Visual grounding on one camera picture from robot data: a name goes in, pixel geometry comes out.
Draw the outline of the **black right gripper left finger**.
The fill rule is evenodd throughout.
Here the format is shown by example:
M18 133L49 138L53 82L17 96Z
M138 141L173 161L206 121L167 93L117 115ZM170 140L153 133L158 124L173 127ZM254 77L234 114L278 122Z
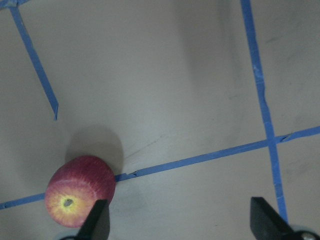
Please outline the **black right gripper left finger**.
M107 199L95 202L84 224L75 236L76 240L107 240L110 234L110 211Z

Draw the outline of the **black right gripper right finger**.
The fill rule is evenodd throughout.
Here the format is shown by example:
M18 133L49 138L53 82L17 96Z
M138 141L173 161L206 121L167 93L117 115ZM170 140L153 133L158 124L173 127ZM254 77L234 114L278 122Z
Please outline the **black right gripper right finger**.
M250 199L250 230L256 240L318 240L309 230L293 230L263 197Z

